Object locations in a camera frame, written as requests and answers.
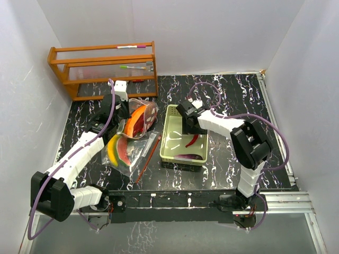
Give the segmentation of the dark red toy sweet potato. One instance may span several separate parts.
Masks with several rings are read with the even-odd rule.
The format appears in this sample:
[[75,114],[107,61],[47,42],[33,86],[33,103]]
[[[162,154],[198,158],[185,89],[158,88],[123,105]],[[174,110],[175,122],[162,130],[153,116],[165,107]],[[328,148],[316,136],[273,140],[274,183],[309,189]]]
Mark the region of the dark red toy sweet potato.
[[156,113],[151,113],[150,116],[147,116],[146,119],[144,119],[144,111],[142,112],[134,111],[130,122],[133,137],[136,137],[144,130],[148,130],[153,124],[155,118]]

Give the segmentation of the purple toy eggplant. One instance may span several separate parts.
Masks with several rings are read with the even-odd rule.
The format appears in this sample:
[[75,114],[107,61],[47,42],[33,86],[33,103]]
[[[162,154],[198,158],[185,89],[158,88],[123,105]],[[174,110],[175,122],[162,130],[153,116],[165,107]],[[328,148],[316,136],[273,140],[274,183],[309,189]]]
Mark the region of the purple toy eggplant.
[[198,154],[180,154],[175,155],[175,158],[181,158],[181,159],[190,159],[190,160],[203,160],[203,157]]

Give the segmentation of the clear bag of white discs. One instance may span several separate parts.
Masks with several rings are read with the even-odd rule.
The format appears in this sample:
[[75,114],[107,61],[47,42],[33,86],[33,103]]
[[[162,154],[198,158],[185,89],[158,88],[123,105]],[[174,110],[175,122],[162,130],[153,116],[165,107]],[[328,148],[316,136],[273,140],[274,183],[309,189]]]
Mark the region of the clear bag of white discs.
[[155,102],[129,99],[131,118],[122,120],[117,128],[117,134],[129,139],[139,139],[150,129],[157,118],[158,105]]

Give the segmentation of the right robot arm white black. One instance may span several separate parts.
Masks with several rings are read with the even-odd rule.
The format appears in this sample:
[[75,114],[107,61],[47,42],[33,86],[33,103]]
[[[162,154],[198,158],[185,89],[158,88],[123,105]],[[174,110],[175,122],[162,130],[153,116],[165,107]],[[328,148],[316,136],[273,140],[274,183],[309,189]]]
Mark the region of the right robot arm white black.
[[182,117],[183,134],[212,131],[231,140],[240,163],[240,180],[235,193],[220,195],[210,206],[220,210],[248,210],[259,198],[263,167],[272,151],[272,143],[258,120],[225,116],[202,106],[201,101],[184,101],[176,107]]

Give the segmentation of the red watermelon slice toy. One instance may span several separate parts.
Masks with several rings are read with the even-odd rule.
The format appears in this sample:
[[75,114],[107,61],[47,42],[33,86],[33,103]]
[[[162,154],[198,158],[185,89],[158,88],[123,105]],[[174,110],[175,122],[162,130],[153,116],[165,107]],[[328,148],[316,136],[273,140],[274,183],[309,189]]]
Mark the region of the red watermelon slice toy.
[[114,145],[114,154],[117,159],[118,166],[128,167],[131,165],[127,155],[128,140],[125,137],[119,137]]

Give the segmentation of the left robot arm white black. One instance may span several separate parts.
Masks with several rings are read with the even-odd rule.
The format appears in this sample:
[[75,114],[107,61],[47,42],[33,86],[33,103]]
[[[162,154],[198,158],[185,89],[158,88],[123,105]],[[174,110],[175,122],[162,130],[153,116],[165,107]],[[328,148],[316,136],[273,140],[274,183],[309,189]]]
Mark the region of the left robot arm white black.
[[59,222],[72,211],[93,206],[104,211],[109,206],[105,190],[96,185],[73,189],[80,172],[116,134],[122,120],[128,119],[126,92],[105,95],[100,111],[95,114],[75,145],[45,173],[37,171],[31,178],[31,208]]

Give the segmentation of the pale green perforated basket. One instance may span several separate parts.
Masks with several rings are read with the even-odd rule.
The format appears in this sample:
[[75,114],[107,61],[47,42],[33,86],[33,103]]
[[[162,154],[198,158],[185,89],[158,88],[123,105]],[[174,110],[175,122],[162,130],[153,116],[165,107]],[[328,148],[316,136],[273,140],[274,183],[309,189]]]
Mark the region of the pale green perforated basket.
[[[207,161],[209,135],[199,135],[197,141],[192,146],[186,148],[186,144],[188,144],[192,138],[193,134],[182,134],[182,117],[176,110],[176,105],[168,105],[159,153],[162,161],[174,164],[202,166]],[[180,154],[198,154],[203,157],[203,160],[174,157]]]

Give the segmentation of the yellow toy banana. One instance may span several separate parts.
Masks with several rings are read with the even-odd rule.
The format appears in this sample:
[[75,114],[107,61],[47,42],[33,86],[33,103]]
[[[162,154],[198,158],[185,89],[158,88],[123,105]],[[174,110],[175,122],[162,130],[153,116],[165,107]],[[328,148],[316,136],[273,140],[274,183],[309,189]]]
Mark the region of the yellow toy banana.
[[121,135],[114,135],[107,144],[107,155],[110,163],[113,167],[117,167],[121,161],[120,152],[118,148],[118,142],[121,139]]

